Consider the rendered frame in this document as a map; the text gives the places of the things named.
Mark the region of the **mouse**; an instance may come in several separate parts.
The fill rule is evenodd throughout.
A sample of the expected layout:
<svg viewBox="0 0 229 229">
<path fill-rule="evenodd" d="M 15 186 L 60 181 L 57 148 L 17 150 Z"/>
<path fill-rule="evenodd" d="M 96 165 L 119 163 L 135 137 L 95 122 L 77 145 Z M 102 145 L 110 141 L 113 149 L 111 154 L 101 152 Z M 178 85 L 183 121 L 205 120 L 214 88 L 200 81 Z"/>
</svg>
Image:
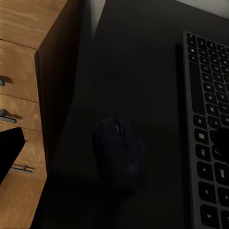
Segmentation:
<svg viewBox="0 0 229 229">
<path fill-rule="evenodd" d="M 107 118 L 96 124 L 97 154 L 106 181 L 118 193 L 134 195 L 147 184 L 150 156 L 133 124 Z"/>
</svg>

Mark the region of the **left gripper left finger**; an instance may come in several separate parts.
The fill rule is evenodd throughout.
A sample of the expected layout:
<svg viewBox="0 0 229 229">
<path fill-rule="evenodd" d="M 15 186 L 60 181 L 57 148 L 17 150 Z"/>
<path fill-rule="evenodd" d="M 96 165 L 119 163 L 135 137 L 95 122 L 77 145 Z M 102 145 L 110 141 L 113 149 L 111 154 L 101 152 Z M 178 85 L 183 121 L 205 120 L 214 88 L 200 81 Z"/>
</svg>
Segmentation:
<svg viewBox="0 0 229 229">
<path fill-rule="evenodd" d="M 0 132 L 0 184 L 25 145 L 21 127 Z"/>
</svg>

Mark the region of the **keyboard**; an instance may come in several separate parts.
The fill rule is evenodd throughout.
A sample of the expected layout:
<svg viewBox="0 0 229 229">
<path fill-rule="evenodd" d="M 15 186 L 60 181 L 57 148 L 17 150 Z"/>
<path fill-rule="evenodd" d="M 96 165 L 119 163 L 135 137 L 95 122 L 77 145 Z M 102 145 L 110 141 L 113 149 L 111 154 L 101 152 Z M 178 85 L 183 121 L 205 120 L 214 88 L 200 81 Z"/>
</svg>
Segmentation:
<svg viewBox="0 0 229 229">
<path fill-rule="evenodd" d="M 229 129 L 229 47 L 182 32 L 192 229 L 229 229 L 229 165 L 214 144 Z"/>
</svg>

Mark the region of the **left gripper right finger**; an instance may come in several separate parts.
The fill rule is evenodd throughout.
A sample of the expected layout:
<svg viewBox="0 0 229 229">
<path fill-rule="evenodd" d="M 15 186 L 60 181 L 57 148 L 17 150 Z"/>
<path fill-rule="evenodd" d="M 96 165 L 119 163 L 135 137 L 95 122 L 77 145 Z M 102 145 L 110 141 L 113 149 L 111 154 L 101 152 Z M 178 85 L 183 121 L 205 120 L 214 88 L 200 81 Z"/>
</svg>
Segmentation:
<svg viewBox="0 0 229 229">
<path fill-rule="evenodd" d="M 218 127 L 214 144 L 217 147 L 218 151 L 222 154 L 223 158 L 226 160 L 229 165 L 229 129 L 224 127 Z"/>
</svg>

